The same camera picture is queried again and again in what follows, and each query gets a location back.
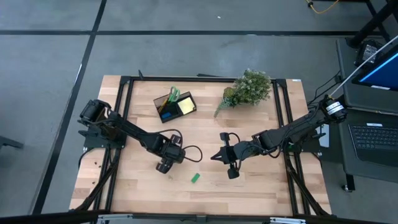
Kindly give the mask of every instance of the green block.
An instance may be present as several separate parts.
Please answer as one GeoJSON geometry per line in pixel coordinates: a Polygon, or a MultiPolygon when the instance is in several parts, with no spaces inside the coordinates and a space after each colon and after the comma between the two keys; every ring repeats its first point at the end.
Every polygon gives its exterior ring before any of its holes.
{"type": "Polygon", "coordinates": [[[193,176],[191,182],[195,183],[199,179],[199,177],[200,177],[200,174],[196,173],[195,176],[193,176]]]}

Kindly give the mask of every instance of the yellow sticky notes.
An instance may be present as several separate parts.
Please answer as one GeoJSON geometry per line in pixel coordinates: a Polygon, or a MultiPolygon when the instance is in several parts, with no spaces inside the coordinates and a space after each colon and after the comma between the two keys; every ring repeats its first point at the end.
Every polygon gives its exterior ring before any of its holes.
{"type": "Polygon", "coordinates": [[[180,107],[183,114],[187,114],[195,109],[195,105],[193,104],[190,97],[179,101],[178,106],[180,107]]]}

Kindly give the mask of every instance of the blue screen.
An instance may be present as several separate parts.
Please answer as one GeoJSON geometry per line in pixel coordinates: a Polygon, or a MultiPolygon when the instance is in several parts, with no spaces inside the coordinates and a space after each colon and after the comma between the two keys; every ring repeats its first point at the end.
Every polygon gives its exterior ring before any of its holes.
{"type": "Polygon", "coordinates": [[[398,53],[376,67],[359,82],[388,88],[398,88],[398,53]]]}

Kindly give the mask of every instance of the green scissors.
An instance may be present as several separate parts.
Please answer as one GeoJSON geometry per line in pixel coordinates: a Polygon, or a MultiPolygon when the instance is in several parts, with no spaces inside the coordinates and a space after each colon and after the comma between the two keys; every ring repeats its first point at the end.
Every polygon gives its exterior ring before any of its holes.
{"type": "Polygon", "coordinates": [[[172,86],[170,88],[169,97],[164,100],[164,102],[162,103],[162,106],[160,106],[160,108],[158,109],[158,112],[159,113],[162,112],[162,110],[163,110],[164,106],[167,104],[167,102],[176,102],[179,97],[180,97],[180,90],[178,88],[176,88],[175,86],[172,86]]]}

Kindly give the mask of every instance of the monitor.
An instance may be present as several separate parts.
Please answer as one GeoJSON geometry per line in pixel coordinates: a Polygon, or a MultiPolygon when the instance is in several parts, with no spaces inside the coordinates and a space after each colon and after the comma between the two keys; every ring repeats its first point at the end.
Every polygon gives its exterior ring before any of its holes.
{"type": "Polygon", "coordinates": [[[398,91],[398,45],[379,57],[373,66],[357,75],[352,82],[382,90],[398,91]]]}

